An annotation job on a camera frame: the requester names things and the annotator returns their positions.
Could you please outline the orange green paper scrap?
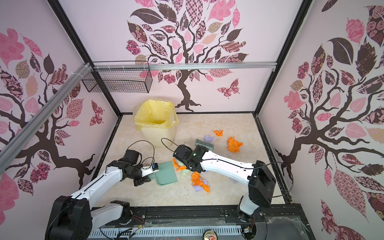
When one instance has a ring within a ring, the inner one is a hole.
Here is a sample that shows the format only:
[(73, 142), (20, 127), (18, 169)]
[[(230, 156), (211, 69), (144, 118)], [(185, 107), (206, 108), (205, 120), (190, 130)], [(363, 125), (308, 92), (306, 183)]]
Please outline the orange green paper scrap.
[(173, 159), (172, 162), (173, 162), (173, 166), (174, 166), (177, 174), (179, 174), (179, 175), (187, 175), (188, 174), (189, 170), (180, 161)]

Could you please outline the green hand brush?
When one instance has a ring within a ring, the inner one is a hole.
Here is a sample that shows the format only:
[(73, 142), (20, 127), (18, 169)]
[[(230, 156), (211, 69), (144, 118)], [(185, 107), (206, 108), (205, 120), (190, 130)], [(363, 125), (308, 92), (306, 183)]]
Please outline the green hand brush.
[(205, 147), (207, 149), (209, 149), (210, 151), (214, 151), (214, 145), (211, 144), (211, 143), (206, 143), (202, 140), (199, 140), (199, 139), (196, 139), (195, 140), (195, 146), (202, 146), (202, 147)]

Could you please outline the purple paper scrap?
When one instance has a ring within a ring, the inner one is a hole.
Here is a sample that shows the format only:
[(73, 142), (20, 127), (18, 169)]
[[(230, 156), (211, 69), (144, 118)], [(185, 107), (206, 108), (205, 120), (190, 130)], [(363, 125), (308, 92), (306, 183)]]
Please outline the purple paper scrap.
[(205, 141), (205, 143), (211, 143), (214, 139), (215, 139), (215, 137), (211, 137), (209, 135), (206, 135), (204, 138), (204, 141)]

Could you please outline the orange purple paper pile front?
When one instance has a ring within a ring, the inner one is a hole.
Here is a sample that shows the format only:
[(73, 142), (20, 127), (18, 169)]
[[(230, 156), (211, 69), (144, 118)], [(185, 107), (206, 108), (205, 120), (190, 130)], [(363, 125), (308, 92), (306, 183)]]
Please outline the orange purple paper pile front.
[(194, 172), (191, 175), (191, 182), (195, 192), (205, 191), (206, 193), (210, 193), (210, 186), (208, 185), (208, 181), (203, 179), (199, 173)]

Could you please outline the green plastic dustpan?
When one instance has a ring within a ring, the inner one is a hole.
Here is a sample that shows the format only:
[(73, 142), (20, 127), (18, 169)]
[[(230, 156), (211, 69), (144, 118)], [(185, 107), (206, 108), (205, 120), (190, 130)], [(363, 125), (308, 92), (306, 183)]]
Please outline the green plastic dustpan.
[(158, 167), (158, 172), (149, 175), (151, 180), (155, 180), (159, 186), (166, 186), (178, 182), (173, 162), (161, 163), (158, 164)]

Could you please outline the large orange paper scrap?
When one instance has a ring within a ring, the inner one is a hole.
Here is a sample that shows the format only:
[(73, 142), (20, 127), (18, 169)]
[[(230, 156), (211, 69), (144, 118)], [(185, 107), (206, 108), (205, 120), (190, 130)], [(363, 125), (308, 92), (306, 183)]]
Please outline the large orange paper scrap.
[(229, 137), (227, 140), (227, 149), (231, 153), (238, 153), (241, 151), (241, 147), (244, 145), (244, 143), (238, 142), (235, 137)]

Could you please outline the purple green scrap near right arm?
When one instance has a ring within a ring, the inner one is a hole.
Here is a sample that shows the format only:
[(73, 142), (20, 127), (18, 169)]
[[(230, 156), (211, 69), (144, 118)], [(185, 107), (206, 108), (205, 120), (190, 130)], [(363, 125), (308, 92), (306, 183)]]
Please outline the purple green scrap near right arm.
[(231, 182), (233, 182), (234, 184), (238, 183), (237, 180), (233, 179), (233, 178), (230, 178)]

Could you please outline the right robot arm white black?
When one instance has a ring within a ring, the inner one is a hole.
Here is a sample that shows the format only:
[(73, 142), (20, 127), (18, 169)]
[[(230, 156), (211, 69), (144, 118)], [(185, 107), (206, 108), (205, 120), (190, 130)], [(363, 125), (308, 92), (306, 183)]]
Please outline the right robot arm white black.
[(258, 208), (270, 208), (277, 183), (276, 178), (262, 161), (243, 163), (215, 154), (204, 146), (194, 149), (179, 145), (173, 157), (181, 161), (192, 172), (214, 172), (248, 187), (248, 194), (241, 198), (239, 212), (253, 215)]

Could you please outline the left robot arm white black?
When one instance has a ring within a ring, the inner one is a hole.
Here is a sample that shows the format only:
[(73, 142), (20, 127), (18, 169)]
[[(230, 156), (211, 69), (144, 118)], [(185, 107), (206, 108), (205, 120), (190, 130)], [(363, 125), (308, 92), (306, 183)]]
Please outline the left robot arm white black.
[(94, 206), (111, 187), (125, 179), (133, 180), (136, 187), (150, 182), (150, 175), (159, 170), (158, 164), (143, 166), (139, 161), (141, 156), (137, 151), (127, 150), (121, 159), (109, 163), (106, 170), (88, 185), (70, 196), (57, 198), (45, 239), (86, 240), (93, 231), (110, 222), (129, 223), (133, 213), (128, 202), (115, 200), (101, 208)]

